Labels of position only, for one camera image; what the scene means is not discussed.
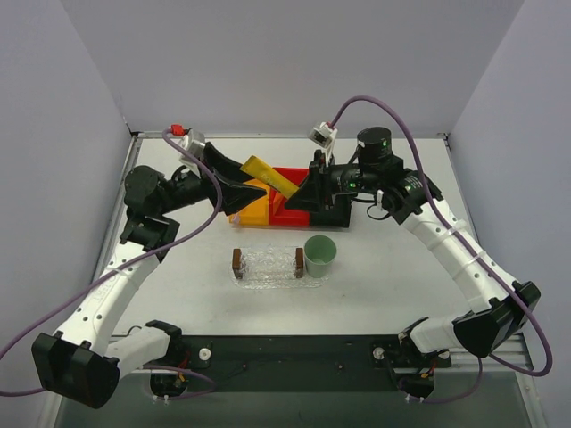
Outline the yellow toothpaste tube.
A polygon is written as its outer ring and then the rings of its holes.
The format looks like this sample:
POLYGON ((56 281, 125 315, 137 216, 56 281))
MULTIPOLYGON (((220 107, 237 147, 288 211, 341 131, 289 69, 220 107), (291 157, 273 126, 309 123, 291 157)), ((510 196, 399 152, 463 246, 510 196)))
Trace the yellow toothpaste tube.
POLYGON ((291 198, 299 190, 299 187, 296 184, 257 156, 252 155, 245 163, 242 164, 240 170, 249 176, 258 179, 263 184, 272 187, 287 199, 291 198))

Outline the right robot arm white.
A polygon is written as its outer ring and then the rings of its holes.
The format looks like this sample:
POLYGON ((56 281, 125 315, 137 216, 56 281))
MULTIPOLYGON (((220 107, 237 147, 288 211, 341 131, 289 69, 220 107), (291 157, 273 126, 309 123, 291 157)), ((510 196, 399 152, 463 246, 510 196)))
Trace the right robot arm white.
POLYGON ((413 350, 429 354, 460 346, 486 358, 523 327, 541 298, 532 282, 520 283, 499 267, 457 218, 441 191, 392 150, 392 134, 382 127, 359 132, 355 160, 335 163, 335 129, 327 123, 310 132, 318 145, 309 173, 287 201, 290 210, 331 210, 337 200, 360 193, 374 196, 382 209, 415 235, 434 255, 468 302, 465 315, 423 318, 406 335, 413 350))

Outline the mint green cup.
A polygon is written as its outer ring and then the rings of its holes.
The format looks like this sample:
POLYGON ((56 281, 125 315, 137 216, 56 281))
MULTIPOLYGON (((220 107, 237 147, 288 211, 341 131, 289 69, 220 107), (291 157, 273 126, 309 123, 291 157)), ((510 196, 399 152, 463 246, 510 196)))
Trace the mint green cup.
POLYGON ((304 263, 309 276, 321 278, 330 271, 337 255, 335 242, 325 235, 314 235, 303 245, 304 263))

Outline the clear toothbrush holder brown ends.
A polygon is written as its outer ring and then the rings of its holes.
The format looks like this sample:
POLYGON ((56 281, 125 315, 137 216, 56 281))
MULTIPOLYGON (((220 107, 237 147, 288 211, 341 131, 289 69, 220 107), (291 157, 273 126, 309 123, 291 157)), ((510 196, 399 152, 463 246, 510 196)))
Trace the clear toothbrush holder brown ends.
POLYGON ((301 247, 242 247, 232 250, 230 269, 238 281, 301 279, 304 277, 301 247))

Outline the black plastic bin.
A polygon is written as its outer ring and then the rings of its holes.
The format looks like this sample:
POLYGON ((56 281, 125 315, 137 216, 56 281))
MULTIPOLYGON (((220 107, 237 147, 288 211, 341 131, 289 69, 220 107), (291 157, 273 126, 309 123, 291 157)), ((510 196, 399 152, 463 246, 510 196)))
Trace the black plastic bin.
POLYGON ((349 228, 351 224, 352 198, 339 195, 332 207, 310 214, 311 227, 349 228))

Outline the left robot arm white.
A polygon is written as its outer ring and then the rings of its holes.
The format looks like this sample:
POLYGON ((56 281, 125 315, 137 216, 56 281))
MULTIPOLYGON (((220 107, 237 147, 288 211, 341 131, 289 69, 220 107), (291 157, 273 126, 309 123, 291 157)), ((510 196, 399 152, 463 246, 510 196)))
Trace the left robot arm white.
POLYGON ((180 328, 153 320, 117 342, 112 333, 145 279, 173 247, 179 223, 169 213, 208 200, 232 215, 265 196, 241 165, 210 143, 192 170, 183 161, 171 177, 145 165, 125 177, 127 222, 102 276, 53 334, 40 334, 32 356, 42 387, 91 408, 105 405, 125 375, 151 363, 184 368, 189 352, 180 328))

